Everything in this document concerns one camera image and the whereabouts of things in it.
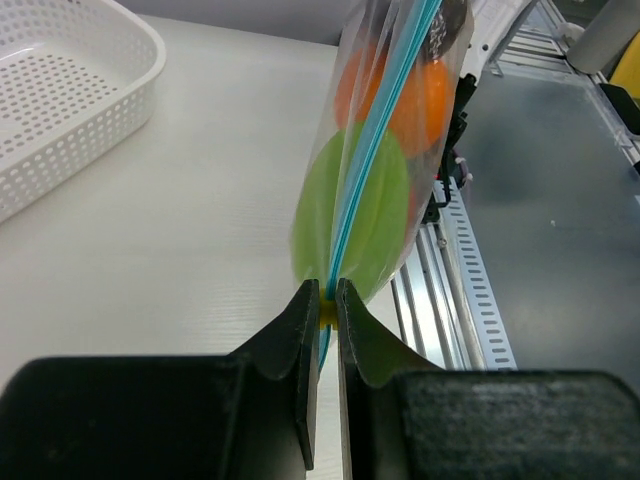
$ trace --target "white table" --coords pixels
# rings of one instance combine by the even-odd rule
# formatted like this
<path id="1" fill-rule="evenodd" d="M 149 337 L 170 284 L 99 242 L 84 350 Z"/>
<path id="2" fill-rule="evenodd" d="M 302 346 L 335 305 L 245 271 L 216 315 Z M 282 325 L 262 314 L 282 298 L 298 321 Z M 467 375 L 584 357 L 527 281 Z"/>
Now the white table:
<path id="1" fill-rule="evenodd" d="M 149 123 L 0 225 L 0 385 L 45 355 L 226 353 L 295 291 L 287 237 L 336 49 L 147 20 L 168 49 Z M 389 287 L 371 309 L 397 333 Z M 342 475 L 336 363 L 334 344 L 309 478 Z"/>

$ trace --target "perforated metal bracket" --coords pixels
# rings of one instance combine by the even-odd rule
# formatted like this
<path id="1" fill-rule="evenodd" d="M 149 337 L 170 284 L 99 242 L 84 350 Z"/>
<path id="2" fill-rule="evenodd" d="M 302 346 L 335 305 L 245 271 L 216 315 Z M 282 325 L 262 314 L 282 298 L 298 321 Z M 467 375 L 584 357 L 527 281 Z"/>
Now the perforated metal bracket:
<path id="1" fill-rule="evenodd" d="M 422 226 L 393 280 L 403 340 L 452 370 L 513 370 L 511 352 L 480 250 L 455 183 L 437 222 Z M 434 195 L 442 201 L 438 183 Z"/>
<path id="2" fill-rule="evenodd" d="M 460 191 L 455 186 L 451 192 L 451 202 L 441 211 L 440 225 L 449 253 L 448 258 L 453 260 L 450 262 L 452 265 L 449 275 L 459 275 L 459 288 L 462 288 L 460 298 L 464 299 L 466 304 L 460 307 L 468 309 L 486 368 L 516 369 L 509 339 L 471 222 Z"/>

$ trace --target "yellow object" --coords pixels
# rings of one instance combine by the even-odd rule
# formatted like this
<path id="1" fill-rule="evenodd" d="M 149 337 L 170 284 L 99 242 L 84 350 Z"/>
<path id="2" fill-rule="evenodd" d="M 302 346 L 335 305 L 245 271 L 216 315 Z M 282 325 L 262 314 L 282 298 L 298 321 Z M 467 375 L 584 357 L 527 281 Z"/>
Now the yellow object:
<path id="1" fill-rule="evenodd" d="M 634 99 L 640 100 L 640 33 L 618 63 L 611 83 L 624 88 Z"/>
<path id="2" fill-rule="evenodd" d="M 320 330 L 331 325 L 333 330 L 338 330 L 338 307 L 335 301 L 327 300 L 324 296 L 324 288 L 320 290 Z"/>

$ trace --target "white plastic basket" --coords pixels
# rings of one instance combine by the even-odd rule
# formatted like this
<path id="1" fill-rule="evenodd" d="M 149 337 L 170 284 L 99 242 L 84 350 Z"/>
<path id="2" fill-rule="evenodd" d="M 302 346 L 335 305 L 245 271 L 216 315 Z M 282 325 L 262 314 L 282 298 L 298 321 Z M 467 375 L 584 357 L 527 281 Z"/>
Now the white plastic basket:
<path id="1" fill-rule="evenodd" d="M 0 0 L 0 222 L 142 126 L 165 59 L 111 0 Z"/>

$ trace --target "ziplock bag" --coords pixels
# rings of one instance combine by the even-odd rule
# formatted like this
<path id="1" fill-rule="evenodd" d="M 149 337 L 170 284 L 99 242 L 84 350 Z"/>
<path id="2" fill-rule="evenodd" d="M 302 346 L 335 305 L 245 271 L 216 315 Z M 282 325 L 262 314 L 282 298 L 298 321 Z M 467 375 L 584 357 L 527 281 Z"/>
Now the ziplock bag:
<path id="1" fill-rule="evenodd" d="M 426 209 L 473 20 L 467 0 L 359 0 L 342 32 L 290 246 L 298 281 L 366 302 Z"/>

